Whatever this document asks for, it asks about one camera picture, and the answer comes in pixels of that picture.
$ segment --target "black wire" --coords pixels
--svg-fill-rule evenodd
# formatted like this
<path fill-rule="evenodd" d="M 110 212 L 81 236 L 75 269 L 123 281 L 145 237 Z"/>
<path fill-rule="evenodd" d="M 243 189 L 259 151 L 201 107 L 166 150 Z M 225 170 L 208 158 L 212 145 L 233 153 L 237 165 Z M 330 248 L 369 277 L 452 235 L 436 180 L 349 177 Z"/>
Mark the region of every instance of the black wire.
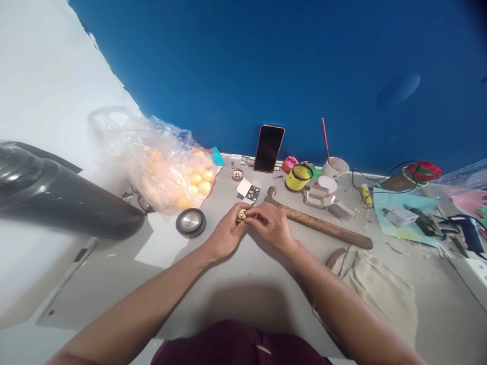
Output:
<path fill-rule="evenodd" d="M 367 209 L 372 209 L 372 208 L 374 207 L 374 204 L 373 204 L 374 198 L 373 198 L 373 196 L 374 196 L 375 194 L 405 194 L 405 193 L 412 192 L 414 189 L 416 189 L 416 188 L 418 187 L 418 182 L 416 181 L 416 179 L 415 179 L 414 177 L 416 176 L 416 173 L 417 173 L 417 172 L 418 172 L 418 170 L 420 169 L 420 163 L 419 163 L 419 161 L 415 161 L 415 160 L 401 162 L 399 165 L 397 165 L 397 166 L 393 167 L 393 168 L 391 169 L 391 171 L 389 171 L 389 172 L 387 173 L 387 175 L 386 175 L 386 176 L 381 177 L 381 178 L 378 178 L 378 179 L 372 179 L 372 178 L 369 178 L 369 177 L 365 176 L 365 175 L 364 175 L 363 173 L 361 173 L 361 172 L 360 172 L 360 171 L 359 171 L 359 170 L 358 170 L 356 167 L 354 167 L 354 168 L 352 169 L 352 185 L 353 185 L 353 187 L 354 187 L 355 189 L 359 189 L 359 190 L 360 190 L 360 188 L 359 188 L 359 187 L 357 187 L 357 186 L 355 185 L 355 183 L 354 183 L 354 173 L 355 173 L 355 171 L 357 171 L 359 174 L 361 174 L 361 175 L 362 175 L 364 178 L 366 178 L 367 180 L 370 180 L 370 181 L 380 181 L 380 180 L 383 180 L 383 179 L 387 178 L 387 177 L 388 177 L 388 176 L 391 174 L 391 172 L 393 172 L 393 171 L 394 171 L 395 169 L 397 169 L 398 167 L 400 167 L 400 166 L 402 166 L 402 165 L 405 165 L 405 164 L 408 164 L 408 163 L 411 163 L 411 162 L 414 162 L 414 163 L 416 164 L 416 170 L 414 171 L 414 174 L 412 175 L 412 179 L 414 180 L 414 187 L 413 187 L 412 189 L 409 189 L 409 190 L 406 190 L 406 191 L 403 191 L 403 192 L 377 192 L 377 193 L 375 193 L 374 191 L 372 191 L 372 192 L 371 192 L 371 191 L 369 191 L 370 198 L 372 199 L 372 205 L 371 205 L 371 206 L 369 206 L 369 205 L 367 204 L 367 199 L 363 199 L 364 204 L 365 204 L 365 207 L 366 207 Z"/>

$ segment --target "black thermos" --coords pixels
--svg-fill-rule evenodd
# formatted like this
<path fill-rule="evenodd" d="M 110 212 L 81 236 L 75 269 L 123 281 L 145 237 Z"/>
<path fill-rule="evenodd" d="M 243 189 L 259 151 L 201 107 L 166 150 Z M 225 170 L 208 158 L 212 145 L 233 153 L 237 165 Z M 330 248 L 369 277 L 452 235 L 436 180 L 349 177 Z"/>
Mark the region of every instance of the black thermos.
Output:
<path fill-rule="evenodd" d="M 145 215 L 52 159 L 0 143 L 0 218 L 123 240 Z"/>

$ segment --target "red stick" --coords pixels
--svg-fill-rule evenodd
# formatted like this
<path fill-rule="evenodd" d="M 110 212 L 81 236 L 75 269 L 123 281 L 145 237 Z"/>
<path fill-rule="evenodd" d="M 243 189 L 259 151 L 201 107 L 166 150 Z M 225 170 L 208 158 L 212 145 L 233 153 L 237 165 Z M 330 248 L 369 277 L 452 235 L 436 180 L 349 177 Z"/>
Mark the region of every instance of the red stick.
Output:
<path fill-rule="evenodd" d="M 325 145 L 326 145 L 326 159 L 328 161 L 328 165 L 330 164 L 330 153 L 328 152 L 328 139 L 326 138 L 326 129 L 325 129 L 325 118 L 321 118 L 321 124 L 323 126 L 323 134 L 325 136 Z"/>

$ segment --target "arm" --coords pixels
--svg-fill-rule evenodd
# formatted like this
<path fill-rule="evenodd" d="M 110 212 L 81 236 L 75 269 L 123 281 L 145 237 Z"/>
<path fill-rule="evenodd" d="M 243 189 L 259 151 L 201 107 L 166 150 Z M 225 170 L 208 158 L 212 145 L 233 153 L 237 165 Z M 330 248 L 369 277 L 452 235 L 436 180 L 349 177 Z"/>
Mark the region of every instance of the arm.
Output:
<path fill-rule="evenodd" d="M 362 298 L 294 238 L 285 213 L 264 203 L 247 212 L 247 217 L 244 222 L 291 262 L 323 323 L 358 364 L 424 364 Z"/>
<path fill-rule="evenodd" d="M 246 232 L 235 224 L 245 203 L 218 223 L 209 239 L 167 270 L 156 275 L 89 324 L 61 348 L 48 365 L 129 364 L 160 330 L 193 281 L 212 262 L 231 254 Z"/>

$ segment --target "forearm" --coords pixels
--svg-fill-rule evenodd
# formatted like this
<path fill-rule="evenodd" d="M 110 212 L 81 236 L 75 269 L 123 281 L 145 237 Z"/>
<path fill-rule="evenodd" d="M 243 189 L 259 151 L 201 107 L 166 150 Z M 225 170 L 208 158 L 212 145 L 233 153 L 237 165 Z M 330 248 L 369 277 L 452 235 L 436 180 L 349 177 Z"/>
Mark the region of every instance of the forearm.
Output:
<path fill-rule="evenodd" d="M 289 255 L 326 327 L 359 364 L 424 362 L 341 279 L 301 244 Z"/>
<path fill-rule="evenodd" d="M 129 364 L 210 262 L 205 247 L 197 248 L 89 324 L 48 364 L 66 363 L 62 361 L 65 356 L 100 365 Z"/>

